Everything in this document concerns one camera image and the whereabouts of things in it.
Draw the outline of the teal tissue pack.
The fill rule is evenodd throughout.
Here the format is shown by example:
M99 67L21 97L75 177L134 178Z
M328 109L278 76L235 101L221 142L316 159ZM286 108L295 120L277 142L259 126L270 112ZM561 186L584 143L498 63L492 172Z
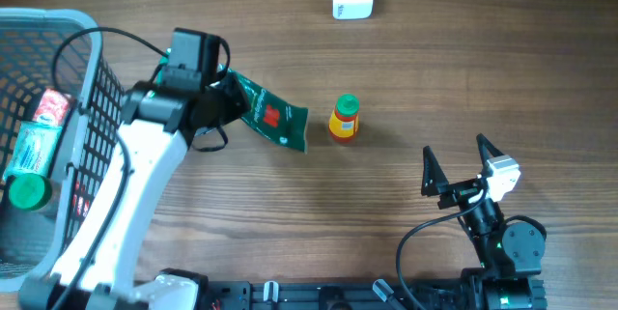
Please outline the teal tissue pack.
M23 122L3 179L7 180L10 177L19 177L24 174L46 177L61 134L61 127Z

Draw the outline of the green lid jar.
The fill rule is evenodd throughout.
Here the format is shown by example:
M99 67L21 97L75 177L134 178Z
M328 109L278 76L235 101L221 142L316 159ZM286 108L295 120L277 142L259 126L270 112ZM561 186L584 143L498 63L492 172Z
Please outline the green lid jar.
M11 204L23 211L49 210L52 198L52 184L38 174L28 173L15 177L9 187Z

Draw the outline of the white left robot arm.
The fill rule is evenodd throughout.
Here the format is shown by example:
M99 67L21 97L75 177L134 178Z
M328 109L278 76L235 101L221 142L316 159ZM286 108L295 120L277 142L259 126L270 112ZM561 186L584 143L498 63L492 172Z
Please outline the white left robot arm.
M229 66L231 53L213 34L177 28L166 63L122 100L111 163L85 221L41 278L27 278L21 309L201 309L207 276L165 269L134 281L139 249L171 176L201 129L221 130L248 111Z

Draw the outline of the green 3M gloves package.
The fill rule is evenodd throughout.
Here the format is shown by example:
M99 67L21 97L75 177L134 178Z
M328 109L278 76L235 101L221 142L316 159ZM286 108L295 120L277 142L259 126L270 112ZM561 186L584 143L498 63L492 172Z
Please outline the green 3M gloves package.
M241 119L274 144L306 153L309 110L286 102L237 71L228 74L239 81L249 102Z

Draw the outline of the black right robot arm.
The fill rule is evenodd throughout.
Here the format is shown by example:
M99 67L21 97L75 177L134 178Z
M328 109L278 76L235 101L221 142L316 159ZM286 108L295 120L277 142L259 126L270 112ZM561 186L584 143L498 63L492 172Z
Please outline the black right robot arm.
M441 210L457 208L480 266L465 268L459 279L429 289L431 305L451 301L456 309L545 309L541 260L547 230L524 216L505 217L498 202L520 179L520 166L484 135L477 136L482 170L475 178L451 183L432 149L423 149L421 194L436 196Z

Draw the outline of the red small snack box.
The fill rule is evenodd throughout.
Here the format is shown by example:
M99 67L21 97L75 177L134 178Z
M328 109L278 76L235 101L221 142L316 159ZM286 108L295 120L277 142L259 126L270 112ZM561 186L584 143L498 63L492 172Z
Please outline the red small snack box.
M31 120L52 127L61 127L69 115L73 97L53 89L46 89L34 103Z

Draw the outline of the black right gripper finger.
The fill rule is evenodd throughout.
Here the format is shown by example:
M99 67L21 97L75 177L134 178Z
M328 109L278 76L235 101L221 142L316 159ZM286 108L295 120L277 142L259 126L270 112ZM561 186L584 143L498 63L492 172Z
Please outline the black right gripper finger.
M476 141L483 165L485 165L491 157L503 156L503 153L499 151L483 133L479 133L476 136Z
M449 182L433 150L430 146L424 147L421 194L428 197L442 195L446 192L448 185Z

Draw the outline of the orange sauce bottle green cap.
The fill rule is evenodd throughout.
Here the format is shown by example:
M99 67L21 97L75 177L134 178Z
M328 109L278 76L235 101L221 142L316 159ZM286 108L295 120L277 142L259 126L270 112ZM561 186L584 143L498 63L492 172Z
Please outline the orange sauce bottle green cap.
M337 142L350 142L356 136L359 126L358 98L352 94L343 94L337 99L328 121L330 136Z

